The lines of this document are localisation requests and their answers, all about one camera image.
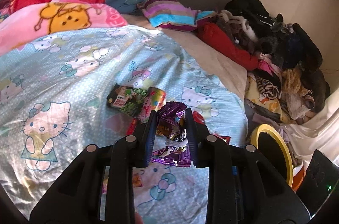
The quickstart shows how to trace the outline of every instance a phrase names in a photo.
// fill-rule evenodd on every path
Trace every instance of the bed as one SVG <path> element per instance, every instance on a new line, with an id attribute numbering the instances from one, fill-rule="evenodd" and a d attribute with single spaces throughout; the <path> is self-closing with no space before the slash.
<path id="1" fill-rule="evenodd" d="M 179 1 L 209 10 L 230 0 Z M 111 145 L 125 135 L 131 118 L 106 106 L 115 83 L 163 89 L 167 101 L 200 109 L 210 132 L 244 143 L 246 70 L 193 33 L 123 18 L 129 25 L 51 33 L 0 57 L 0 181 L 27 218 L 86 145 Z M 164 145 L 157 137 L 154 149 Z M 134 193 L 146 224 L 205 222 L 208 169 L 152 163 L 134 173 L 144 177 Z M 164 180 L 166 189 L 159 187 Z"/>

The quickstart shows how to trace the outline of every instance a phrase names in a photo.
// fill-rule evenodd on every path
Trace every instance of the yellow fabric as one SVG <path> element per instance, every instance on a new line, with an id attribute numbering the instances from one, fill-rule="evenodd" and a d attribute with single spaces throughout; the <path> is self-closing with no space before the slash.
<path id="1" fill-rule="evenodd" d="M 262 106 L 267 110 L 278 113 L 280 120 L 284 124 L 290 124 L 291 118 L 281 109 L 278 99 L 270 100 L 259 93 L 257 82 L 253 74 L 249 73 L 247 76 L 247 87 L 245 91 L 245 98 L 249 99 L 252 103 Z"/>

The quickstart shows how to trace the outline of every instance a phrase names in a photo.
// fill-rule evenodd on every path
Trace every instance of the purple foil wrapper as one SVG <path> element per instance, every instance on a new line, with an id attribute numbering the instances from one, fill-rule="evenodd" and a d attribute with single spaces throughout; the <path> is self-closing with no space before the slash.
<path id="1" fill-rule="evenodd" d="M 174 125 L 175 123 L 179 122 L 186 109 L 187 106 L 183 103 L 167 102 L 162 108 L 158 110 L 158 118 L 171 125 Z"/>
<path id="2" fill-rule="evenodd" d="M 171 152 L 168 150 L 168 147 L 154 151 L 152 153 L 152 161 L 166 166 L 189 168 L 191 165 L 189 145 L 187 144 L 186 149 L 180 153 Z"/>
<path id="3" fill-rule="evenodd" d="M 159 126 L 157 134 L 174 142 L 186 140 L 184 121 L 181 119 L 187 106 L 179 102 L 168 102 L 158 112 Z M 188 144 L 184 146 L 166 146 L 152 153 L 152 161 L 167 166 L 190 167 L 191 159 Z"/>

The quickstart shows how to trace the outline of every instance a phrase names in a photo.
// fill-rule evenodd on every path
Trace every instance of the hello kitty print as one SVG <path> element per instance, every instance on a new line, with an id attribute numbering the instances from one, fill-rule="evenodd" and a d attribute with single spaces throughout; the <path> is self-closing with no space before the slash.
<path id="1" fill-rule="evenodd" d="M 149 79 L 152 67 L 136 67 L 135 61 L 132 61 L 128 66 L 128 70 L 132 71 L 132 78 L 128 82 L 124 83 L 124 85 L 144 89 L 152 85 L 153 82 Z"/>
<path id="2" fill-rule="evenodd" d="M 19 94 L 23 88 L 24 75 L 18 75 L 13 79 L 5 79 L 0 82 L 0 105 L 6 105 Z"/>
<path id="3" fill-rule="evenodd" d="M 22 126 L 22 132 L 27 136 L 21 158 L 25 159 L 31 170 L 45 171 L 52 162 L 57 162 L 54 151 L 54 139 L 62 134 L 67 137 L 70 130 L 69 102 L 36 104 L 28 114 Z"/>
<path id="4" fill-rule="evenodd" d="M 183 87 L 181 99 L 192 110 L 197 111 L 205 119 L 210 117 L 216 117 L 219 114 L 219 110 L 213 106 L 215 97 L 211 96 L 211 90 L 208 87 Z"/>
<path id="5" fill-rule="evenodd" d="M 133 169 L 134 205 L 160 201 L 176 189 L 176 178 L 171 167 L 154 162 L 145 169 Z"/>
<path id="6" fill-rule="evenodd" d="M 100 58 L 108 54 L 109 48 L 97 48 L 90 45 L 81 47 L 79 54 L 66 62 L 59 74 L 66 77 L 83 77 L 100 66 Z"/>
<path id="7" fill-rule="evenodd" d="M 50 53 L 56 53 L 61 50 L 61 47 L 64 46 L 69 39 L 69 36 L 58 37 L 57 35 L 49 35 L 42 40 L 31 42 L 31 44 L 34 45 L 37 52 L 47 50 Z"/>

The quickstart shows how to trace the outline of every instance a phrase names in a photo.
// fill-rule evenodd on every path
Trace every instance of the white cloth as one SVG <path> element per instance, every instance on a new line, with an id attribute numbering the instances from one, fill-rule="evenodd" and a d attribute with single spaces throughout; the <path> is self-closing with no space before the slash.
<path id="1" fill-rule="evenodd" d="M 299 94 L 285 93 L 285 99 L 289 115 L 293 120 L 304 117 L 304 115 L 310 111 Z"/>
<path id="2" fill-rule="evenodd" d="M 296 166 L 293 169 L 293 177 L 296 176 L 299 173 L 299 171 L 301 170 L 303 165 L 304 165 L 304 161 L 301 161 L 301 164 L 299 166 Z"/>
<path id="3" fill-rule="evenodd" d="M 311 120 L 301 125 L 282 125 L 288 134 L 296 158 L 307 168 L 313 152 L 318 149 L 337 163 L 339 158 L 339 89 L 325 101 L 325 107 Z"/>
<path id="4" fill-rule="evenodd" d="M 244 21 L 241 23 L 242 29 L 245 32 L 245 34 L 252 40 L 253 42 L 258 42 L 258 38 L 255 35 L 255 32 L 253 31 L 252 27 L 248 23 L 247 19 L 244 18 Z"/>

